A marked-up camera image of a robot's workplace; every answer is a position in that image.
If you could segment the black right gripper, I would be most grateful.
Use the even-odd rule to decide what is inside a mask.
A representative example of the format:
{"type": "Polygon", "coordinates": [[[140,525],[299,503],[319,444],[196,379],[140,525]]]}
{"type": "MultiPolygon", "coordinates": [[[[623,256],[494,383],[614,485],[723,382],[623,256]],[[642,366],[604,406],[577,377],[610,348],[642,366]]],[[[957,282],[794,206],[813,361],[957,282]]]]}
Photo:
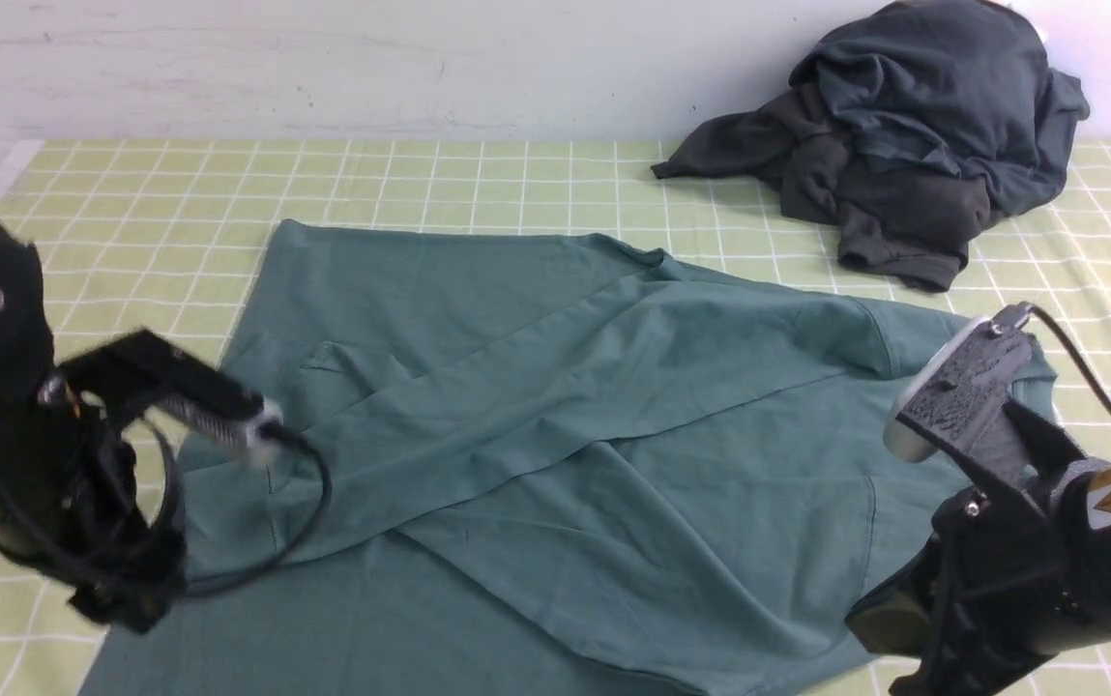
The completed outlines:
{"type": "Polygon", "coordinates": [[[1015,401],[957,422],[965,432],[907,405],[890,426],[900,453],[943,453],[969,479],[935,509],[922,550],[847,614],[865,652],[919,663],[892,695],[994,695],[1033,672],[1044,657],[1011,637],[1001,612],[1069,564],[1055,489],[1085,450],[1015,401]]]}

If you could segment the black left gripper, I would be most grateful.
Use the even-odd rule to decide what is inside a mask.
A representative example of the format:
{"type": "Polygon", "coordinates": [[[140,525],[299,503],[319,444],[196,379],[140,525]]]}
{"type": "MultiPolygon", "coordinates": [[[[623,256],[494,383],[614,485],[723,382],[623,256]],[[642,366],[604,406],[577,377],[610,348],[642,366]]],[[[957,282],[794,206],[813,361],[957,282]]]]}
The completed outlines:
{"type": "Polygon", "coordinates": [[[0,439],[0,554],[72,590],[87,622],[144,634],[186,589],[178,498],[148,521],[136,453],[121,428],[87,419],[73,432],[0,439]]]}

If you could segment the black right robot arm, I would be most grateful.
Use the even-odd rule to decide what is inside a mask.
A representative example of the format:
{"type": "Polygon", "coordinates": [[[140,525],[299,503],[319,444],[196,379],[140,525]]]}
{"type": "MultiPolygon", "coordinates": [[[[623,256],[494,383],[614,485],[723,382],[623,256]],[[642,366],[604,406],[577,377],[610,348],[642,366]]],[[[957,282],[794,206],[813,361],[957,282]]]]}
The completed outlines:
{"type": "Polygon", "coordinates": [[[1059,653],[1111,643],[1111,463],[1014,399],[962,435],[914,405],[895,421],[972,484],[847,614],[865,652],[918,662],[890,693],[998,695],[1059,653]]]}

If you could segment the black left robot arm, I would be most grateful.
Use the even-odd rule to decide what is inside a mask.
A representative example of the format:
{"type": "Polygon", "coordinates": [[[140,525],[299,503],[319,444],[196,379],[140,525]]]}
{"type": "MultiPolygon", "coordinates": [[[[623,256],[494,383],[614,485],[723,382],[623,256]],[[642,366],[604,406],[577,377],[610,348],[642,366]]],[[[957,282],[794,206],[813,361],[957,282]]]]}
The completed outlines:
{"type": "Polygon", "coordinates": [[[138,506],[136,450],[56,368],[43,268],[0,223],[0,555],[72,587],[87,622],[143,634],[180,589],[170,513],[138,506]]]}

